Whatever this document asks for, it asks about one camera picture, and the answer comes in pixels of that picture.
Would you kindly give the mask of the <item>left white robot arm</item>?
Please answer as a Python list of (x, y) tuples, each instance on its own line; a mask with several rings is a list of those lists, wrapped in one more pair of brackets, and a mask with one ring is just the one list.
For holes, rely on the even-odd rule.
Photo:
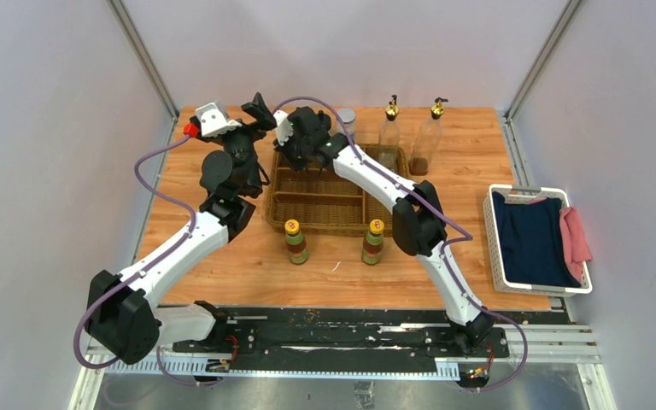
[[(255, 142), (283, 124), (263, 96), (255, 93), (241, 110), (250, 123), (232, 119), (218, 100), (198, 108), (183, 137), (140, 157), (133, 169), (140, 184), (155, 196), (184, 208), (189, 221), (142, 260), (118, 273), (100, 271), (90, 283), (87, 309), (73, 336), (78, 362), (94, 369), (81, 352), (87, 333), (113, 355), (114, 361), (135, 364), (160, 345), (195, 340), (208, 353), (221, 351), (227, 329), (218, 324), (218, 309), (203, 302), (186, 307), (161, 307), (163, 296), (199, 261), (226, 246), (249, 223), (259, 197), (269, 185)], [(208, 193), (198, 209), (172, 198), (145, 182), (140, 167), (147, 160), (190, 140), (217, 144), (202, 162), (200, 186)]]

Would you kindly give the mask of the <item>woven wicker divided basket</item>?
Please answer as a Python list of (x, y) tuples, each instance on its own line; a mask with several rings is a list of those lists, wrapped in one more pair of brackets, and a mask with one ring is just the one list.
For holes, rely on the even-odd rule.
[(361, 237), (372, 220), (385, 223), (384, 235), (392, 236), (389, 210), (358, 185), (321, 170), (315, 164), (297, 172), (276, 153), (271, 183), (265, 196), (265, 220), (282, 231), (286, 220), (297, 220), (305, 233)]

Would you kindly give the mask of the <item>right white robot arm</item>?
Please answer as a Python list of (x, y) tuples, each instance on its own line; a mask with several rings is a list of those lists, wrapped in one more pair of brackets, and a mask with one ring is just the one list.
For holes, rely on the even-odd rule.
[(359, 186), (391, 214), (392, 237), (416, 258), (442, 298), (454, 328), (451, 343), (464, 356), (486, 348), (493, 320), (462, 275), (446, 232), (453, 221), (443, 213), (435, 186), (415, 183), (372, 159), (345, 133), (331, 134), (328, 115), (310, 107), (287, 114), (275, 109), (276, 151), (296, 170), (314, 163)]

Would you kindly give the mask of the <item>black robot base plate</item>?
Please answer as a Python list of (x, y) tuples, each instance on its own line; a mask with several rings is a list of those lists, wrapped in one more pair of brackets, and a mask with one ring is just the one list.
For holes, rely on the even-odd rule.
[(224, 307), (226, 320), (204, 341), (173, 344), (176, 353), (237, 359), (244, 371), (428, 373), (436, 360), (486, 365), (509, 356), (492, 328), (476, 346), (438, 309)]

